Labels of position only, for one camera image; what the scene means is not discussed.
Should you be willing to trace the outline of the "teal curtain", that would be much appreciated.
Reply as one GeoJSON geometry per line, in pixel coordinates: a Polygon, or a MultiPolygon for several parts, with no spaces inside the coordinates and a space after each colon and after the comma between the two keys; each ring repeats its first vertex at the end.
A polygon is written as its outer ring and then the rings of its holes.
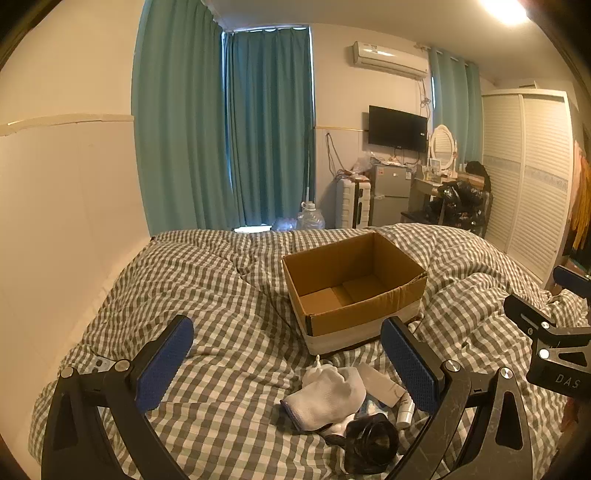
{"type": "Polygon", "coordinates": [[[314,193],[307,27],[228,33],[200,1],[148,1],[131,107],[152,234],[270,225],[314,193]]]}
{"type": "Polygon", "coordinates": [[[445,125],[453,134],[458,145],[458,164],[481,162],[483,104],[478,65],[436,47],[429,50],[429,64],[433,126],[445,125]]]}

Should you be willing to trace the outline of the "grey mini fridge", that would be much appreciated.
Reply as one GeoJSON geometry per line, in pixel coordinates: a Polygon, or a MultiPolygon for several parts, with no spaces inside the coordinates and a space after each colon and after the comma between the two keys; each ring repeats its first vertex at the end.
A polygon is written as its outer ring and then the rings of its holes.
{"type": "Polygon", "coordinates": [[[372,197],[370,225],[382,227],[401,221],[409,207],[412,172],[396,165],[375,165],[370,170],[372,197]]]}

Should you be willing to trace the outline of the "teal curtain left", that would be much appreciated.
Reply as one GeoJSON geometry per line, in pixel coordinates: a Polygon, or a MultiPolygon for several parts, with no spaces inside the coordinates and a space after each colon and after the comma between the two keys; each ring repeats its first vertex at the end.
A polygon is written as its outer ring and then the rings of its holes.
{"type": "Polygon", "coordinates": [[[131,107],[152,234],[270,225],[314,193],[307,27],[228,33],[200,1],[148,1],[131,107]]]}

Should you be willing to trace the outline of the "white oval mirror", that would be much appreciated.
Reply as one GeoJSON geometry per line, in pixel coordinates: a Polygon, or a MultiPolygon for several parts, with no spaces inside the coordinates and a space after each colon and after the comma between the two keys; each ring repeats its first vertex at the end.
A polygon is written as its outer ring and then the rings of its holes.
{"type": "Polygon", "coordinates": [[[429,166],[437,173],[456,170],[458,143],[451,130],[444,124],[438,125],[429,138],[429,166]]]}

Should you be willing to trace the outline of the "black round container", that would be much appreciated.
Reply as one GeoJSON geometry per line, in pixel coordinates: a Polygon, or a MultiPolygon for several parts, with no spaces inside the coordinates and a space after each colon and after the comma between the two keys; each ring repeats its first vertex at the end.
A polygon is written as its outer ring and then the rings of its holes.
{"type": "Polygon", "coordinates": [[[346,425],[345,434],[325,435],[345,451],[344,469],[354,475],[384,473],[398,451],[398,431],[383,413],[363,416],[346,425]]]}

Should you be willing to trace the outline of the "grey checked duvet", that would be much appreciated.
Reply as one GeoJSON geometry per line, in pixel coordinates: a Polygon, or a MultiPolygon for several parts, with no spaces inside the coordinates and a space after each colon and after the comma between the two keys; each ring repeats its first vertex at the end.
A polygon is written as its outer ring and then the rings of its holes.
{"type": "MultiPolygon", "coordinates": [[[[530,339],[504,314],[515,294],[560,327],[584,327],[587,303],[553,294],[484,239],[444,226],[396,224],[382,234],[427,274],[410,330],[444,360],[479,373],[513,370],[527,415],[532,475],[558,451],[565,397],[530,384],[530,339]]],[[[280,401],[311,364],[284,277],[283,257],[353,237],[349,230],[243,235],[171,231],[121,271],[61,360],[81,374],[133,358],[176,316],[192,346],[148,421],[191,479],[342,479],[345,454],[300,434],[280,401]]]]}

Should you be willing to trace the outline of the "brown cardboard box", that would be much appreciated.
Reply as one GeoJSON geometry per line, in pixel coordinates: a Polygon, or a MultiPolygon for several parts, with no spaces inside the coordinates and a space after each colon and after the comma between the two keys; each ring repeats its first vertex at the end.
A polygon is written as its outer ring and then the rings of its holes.
{"type": "Polygon", "coordinates": [[[427,272],[379,232],[283,257],[291,306],[311,355],[377,338],[383,321],[419,312],[427,272]]]}

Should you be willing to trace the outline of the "white louvred wardrobe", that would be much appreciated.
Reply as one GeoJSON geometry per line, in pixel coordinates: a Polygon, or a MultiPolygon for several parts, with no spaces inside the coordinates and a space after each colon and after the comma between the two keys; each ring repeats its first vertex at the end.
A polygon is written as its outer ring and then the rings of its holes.
{"type": "Polygon", "coordinates": [[[520,88],[483,96],[482,163],[493,195],[485,238],[541,286],[563,248],[574,143],[566,92],[520,88]]]}

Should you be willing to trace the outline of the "white sock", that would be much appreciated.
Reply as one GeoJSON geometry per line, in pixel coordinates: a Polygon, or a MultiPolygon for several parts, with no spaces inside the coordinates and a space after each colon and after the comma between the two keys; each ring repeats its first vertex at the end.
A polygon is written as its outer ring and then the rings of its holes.
{"type": "Polygon", "coordinates": [[[314,432],[355,414],[366,395],[355,367],[328,368],[308,376],[301,389],[287,395],[280,405],[298,430],[314,432]]]}

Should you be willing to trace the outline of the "white earbuds case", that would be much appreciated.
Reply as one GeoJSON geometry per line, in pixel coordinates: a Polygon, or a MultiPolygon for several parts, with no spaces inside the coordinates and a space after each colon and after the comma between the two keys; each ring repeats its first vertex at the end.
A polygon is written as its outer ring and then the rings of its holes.
{"type": "Polygon", "coordinates": [[[303,387],[307,387],[311,383],[317,381],[318,378],[320,378],[320,376],[322,375],[322,373],[335,373],[336,371],[338,371],[338,368],[333,366],[331,362],[322,364],[321,357],[317,355],[315,356],[314,364],[308,367],[307,370],[305,370],[303,378],[301,378],[301,385],[303,387]]]}

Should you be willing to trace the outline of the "white tape roll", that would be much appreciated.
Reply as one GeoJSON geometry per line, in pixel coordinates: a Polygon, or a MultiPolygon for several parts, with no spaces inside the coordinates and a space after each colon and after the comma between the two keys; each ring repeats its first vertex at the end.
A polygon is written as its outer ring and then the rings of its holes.
{"type": "Polygon", "coordinates": [[[370,365],[356,365],[356,370],[358,370],[367,392],[389,408],[393,408],[406,392],[401,385],[370,365]]]}

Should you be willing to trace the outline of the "blue white tissue pack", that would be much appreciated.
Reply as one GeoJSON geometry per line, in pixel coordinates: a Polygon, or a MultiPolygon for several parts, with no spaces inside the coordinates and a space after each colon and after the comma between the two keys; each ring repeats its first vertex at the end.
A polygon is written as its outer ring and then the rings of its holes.
{"type": "Polygon", "coordinates": [[[377,414],[384,414],[385,416],[388,416],[389,407],[377,400],[372,395],[368,394],[365,400],[363,400],[362,406],[358,412],[356,412],[356,419],[374,416],[377,414]]]}

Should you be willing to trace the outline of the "white cosmetic tube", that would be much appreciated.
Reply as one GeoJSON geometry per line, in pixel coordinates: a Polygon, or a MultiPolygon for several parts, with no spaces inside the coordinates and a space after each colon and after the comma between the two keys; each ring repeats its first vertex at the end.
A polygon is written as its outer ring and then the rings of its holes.
{"type": "Polygon", "coordinates": [[[400,402],[397,413],[396,428],[398,430],[405,430],[411,426],[416,405],[409,392],[406,392],[400,402]]]}

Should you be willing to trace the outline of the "teal curtain right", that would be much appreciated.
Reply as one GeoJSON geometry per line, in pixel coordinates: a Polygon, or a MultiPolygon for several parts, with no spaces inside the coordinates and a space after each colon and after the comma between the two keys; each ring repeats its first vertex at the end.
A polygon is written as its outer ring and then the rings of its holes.
{"type": "Polygon", "coordinates": [[[453,134],[458,145],[458,164],[481,162],[483,104],[478,65],[436,47],[429,50],[429,64],[433,126],[445,125],[453,134]]]}

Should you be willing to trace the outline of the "dressing table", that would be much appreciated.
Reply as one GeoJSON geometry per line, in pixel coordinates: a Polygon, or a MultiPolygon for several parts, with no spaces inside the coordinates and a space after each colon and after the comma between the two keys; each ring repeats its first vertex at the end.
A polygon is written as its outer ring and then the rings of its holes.
{"type": "Polygon", "coordinates": [[[402,213],[401,222],[439,225],[432,224],[427,220],[425,216],[425,208],[429,201],[438,194],[437,189],[439,187],[446,182],[452,182],[456,179],[444,178],[442,183],[436,183],[424,179],[415,179],[412,182],[409,207],[407,211],[402,213]]]}

